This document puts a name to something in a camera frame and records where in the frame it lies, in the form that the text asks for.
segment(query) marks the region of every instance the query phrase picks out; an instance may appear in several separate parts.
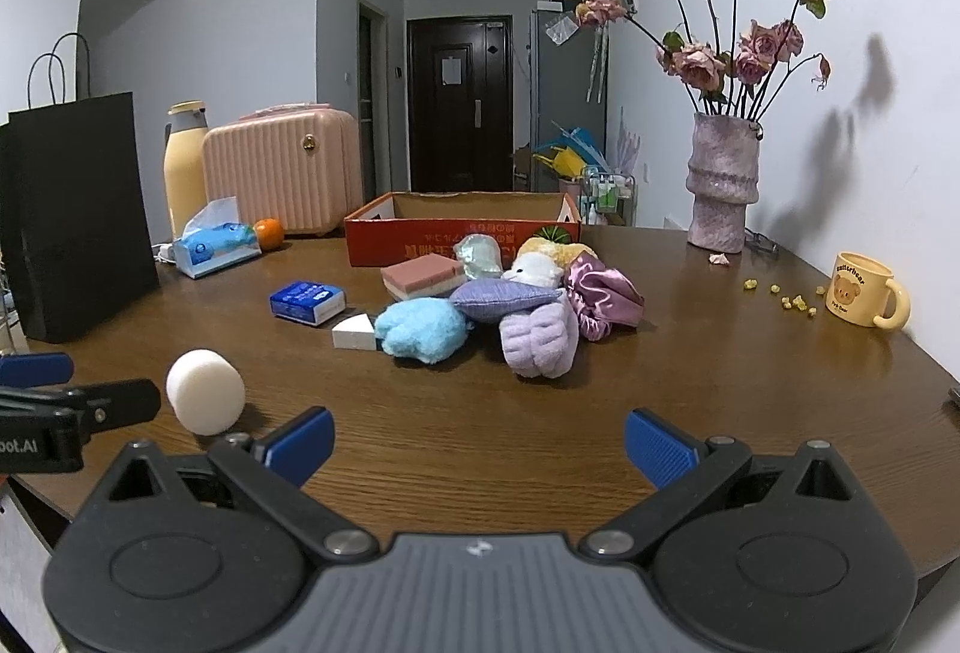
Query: wooden table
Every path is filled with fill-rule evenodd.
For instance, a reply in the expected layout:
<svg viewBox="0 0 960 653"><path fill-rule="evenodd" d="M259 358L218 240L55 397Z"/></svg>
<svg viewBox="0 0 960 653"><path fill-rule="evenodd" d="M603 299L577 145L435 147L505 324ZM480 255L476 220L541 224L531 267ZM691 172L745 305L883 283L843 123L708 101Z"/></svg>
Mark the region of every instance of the wooden table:
<svg viewBox="0 0 960 653"><path fill-rule="evenodd" d="M340 238L298 240L261 260L160 291L62 347L77 383L149 377L162 386L185 351L212 348L247 383L240 428L260 435L311 404L337 423L336 452L307 485L386 541L394 531L565 529L574 538L651 493L627 461L624 418L651 407L705 438L731 433L755 452L834 442L906 545L918 574L960 553L960 411L950 375L900 332L853 327L814 295L823 275L781 253L710 266L679 231L589 228L584 241L646 297L646 322L582 341L559 380L521 380L498 335L479 327L438 366L340 351L328 329L271 317L267 296L294 279L346 289L376 314L389 303L376 269L352 269ZM760 287L743 290L754 276ZM820 313L784 311L803 293ZM100 435L73 476L28 479L73 513L124 442L166 452L200 443L164 406L153 423Z"/></svg>

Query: tissue pack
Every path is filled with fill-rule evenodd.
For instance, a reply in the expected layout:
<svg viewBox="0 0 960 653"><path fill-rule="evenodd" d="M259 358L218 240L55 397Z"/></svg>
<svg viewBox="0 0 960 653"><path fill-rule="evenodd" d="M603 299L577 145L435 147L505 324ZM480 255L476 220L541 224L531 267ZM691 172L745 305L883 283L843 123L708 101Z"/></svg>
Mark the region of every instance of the tissue pack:
<svg viewBox="0 0 960 653"><path fill-rule="evenodd" d="M270 296L272 315L306 326L325 323L346 308L344 291L321 282L297 281Z"/></svg>
<svg viewBox="0 0 960 653"><path fill-rule="evenodd" d="M260 255L253 228L241 223L224 223L201 228L173 244L176 268L191 279L210 274L224 266Z"/></svg>
<svg viewBox="0 0 960 653"><path fill-rule="evenodd" d="M176 268L190 279L260 254L253 228L240 222L235 196L207 204L173 243Z"/></svg>

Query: bear illustration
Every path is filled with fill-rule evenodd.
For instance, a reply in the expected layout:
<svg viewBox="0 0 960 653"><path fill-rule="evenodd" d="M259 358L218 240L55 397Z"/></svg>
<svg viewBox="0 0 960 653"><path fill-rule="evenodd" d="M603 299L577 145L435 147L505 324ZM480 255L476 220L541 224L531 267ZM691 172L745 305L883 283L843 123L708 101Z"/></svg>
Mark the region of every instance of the bear illustration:
<svg viewBox="0 0 960 653"><path fill-rule="evenodd" d="M833 298L836 298L843 306L849 306L853 299L860 295L860 285L846 276L837 276L833 282Z"/></svg>

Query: flower stem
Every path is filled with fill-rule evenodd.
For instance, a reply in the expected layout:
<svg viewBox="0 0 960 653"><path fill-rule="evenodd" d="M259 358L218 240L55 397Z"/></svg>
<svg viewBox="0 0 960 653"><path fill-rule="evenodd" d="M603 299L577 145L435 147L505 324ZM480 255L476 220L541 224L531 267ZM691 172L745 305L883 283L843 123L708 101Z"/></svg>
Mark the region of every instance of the flower stem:
<svg viewBox="0 0 960 653"><path fill-rule="evenodd" d="M760 112L760 114L757 115L757 122L760 122L760 118L762 118L763 115L766 115L767 110L770 108L771 103L773 103L774 100L776 99L776 94L778 94L779 91L781 91L781 88L786 84L786 81L790 78L790 75L791 75L794 71L798 70L798 68L799 68L801 65L803 65L805 62L810 62L810 61L812 61L812 60L814 60L814 59L816 59L816 58L822 58L823 56L824 56L824 53L823 53L823 52L818 52L816 55L810 55L810 57L804 58L803 60L801 60L800 62L798 62L797 65L794 65L794 67L789 68L789 69L787 70L787 72L786 72L786 75L784 75L784 78L781 79L781 84L779 84L779 85L776 86L776 89L774 90L774 94L771 95L771 96L770 96L770 100L767 101L767 105L766 105L765 107L763 107L763 109L762 109L762 111Z"/></svg>
<svg viewBox="0 0 960 653"><path fill-rule="evenodd" d="M736 0L733 0L733 27L730 33L730 65L733 67L733 48L736 47ZM740 92L743 92L743 85L740 85ZM730 102L727 104L727 116L730 116L730 110L733 106L733 77L730 78Z"/></svg>
<svg viewBox="0 0 960 653"><path fill-rule="evenodd" d="M794 17L797 17L797 10L800 8L800 0L796 0L793 4L793 11L790 13L789 24L786 26L784 31L784 37L781 38L781 42L776 46L776 52L774 52L774 65L771 67L770 73L767 74L766 80L763 82L763 86L760 88L760 91L757 92L757 98L754 99L754 103L750 105L750 115L747 115L748 118L752 118L757 110L760 108L760 105L763 103L763 96L766 95L767 88L770 86L770 80L774 77L774 70L776 69L776 56L779 55L779 51L784 48L786 40L790 38L790 34L793 31L793 20Z"/></svg>
<svg viewBox="0 0 960 653"><path fill-rule="evenodd" d="M630 14L627 14L627 16L624 17L624 19L626 19L627 22L630 22L630 24L635 25L637 28L640 28L640 30L641 30L643 33L645 33L645 35L647 36L647 38L649 38L650 41L653 41L653 43L656 44L656 46L659 46L659 48L661 48L664 52L669 52L669 51L670 51L669 49L666 48L666 46L664 46L664 43L663 43L659 38L657 38L656 36L654 36L654 35L653 35L650 31L648 31L646 28L644 28L644 27L643 27L639 22L637 22Z"/></svg>
<svg viewBox="0 0 960 653"><path fill-rule="evenodd" d="M744 84L741 82L741 83L740 83L740 92L739 92L739 94L737 94L737 96L736 96L736 101L733 101L733 94L730 94L730 99L731 99L731 101L733 101L733 113L736 113L737 110L740 108L740 106L741 106L741 103L740 103L740 102L743 100L743 95L745 94L746 91L747 91L747 86L744 85Z"/></svg>
<svg viewBox="0 0 960 653"><path fill-rule="evenodd" d="M666 46L664 45L664 43L663 43L659 38L657 38L656 36L654 36L654 35L653 35L650 31L648 31L646 28L644 28L639 22L637 22L633 17L631 17L630 14L627 14L627 16L624 17L624 19L626 19L627 22L630 22L630 24L635 25L637 28L640 28L640 31L641 31L642 33L644 33L644 34L646 35L646 37L650 39L650 41L653 41L653 43L656 44L656 46L659 46L659 48L661 48L664 52L669 52L669 51L670 51L669 49L666 48ZM680 81L680 84L683 85L683 89L686 90L686 94L688 94L688 96L689 96L689 98L690 98L690 103L693 104L693 108L696 109L696 108L697 108L697 101L696 101L696 99L693 97L693 93L690 92L690 88L689 88L689 87L686 85L686 83L683 82L683 81Z"/></svg>
<svg viewBox="0 0 960 653"><path fill-rule="evenodd" d="M716 41L715 41L715 43L716 43L716 51L717 51L717 54L720 54L720 52L721 52L721 47L720 47L720 28L719 28L719 20L717 19L717 12L715 12L715 11L713 10L713 0L707 0L707 6L709 6L710 16L711 16L712 19L713 19L713 37L716 38Z"/></svg>
<svg viewBox="0 0 960 653"><path fill-rule="evenodd" d="M680 7L680 13L683 15L683 30L686 32L686 43L693 41L693 36L690 36L690 22L686 18L686 11L683 9L683 1L677 0L677 5Z"/></svg>

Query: red cardboard box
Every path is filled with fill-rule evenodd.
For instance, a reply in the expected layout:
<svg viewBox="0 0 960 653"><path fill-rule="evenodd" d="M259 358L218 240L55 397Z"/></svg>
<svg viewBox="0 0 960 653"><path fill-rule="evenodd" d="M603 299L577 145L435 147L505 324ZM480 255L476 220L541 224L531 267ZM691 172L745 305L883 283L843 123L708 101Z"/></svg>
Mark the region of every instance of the red cardboard box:
<svg viewBox="0 0 960 653"><path fill-rule="evenodd" d="M500 245L504 267L517 248L544 226L580 240L580 213L565 193L385 193L347 216L352 266L392 266L429 252L455 257L468 233Z"/></svg>

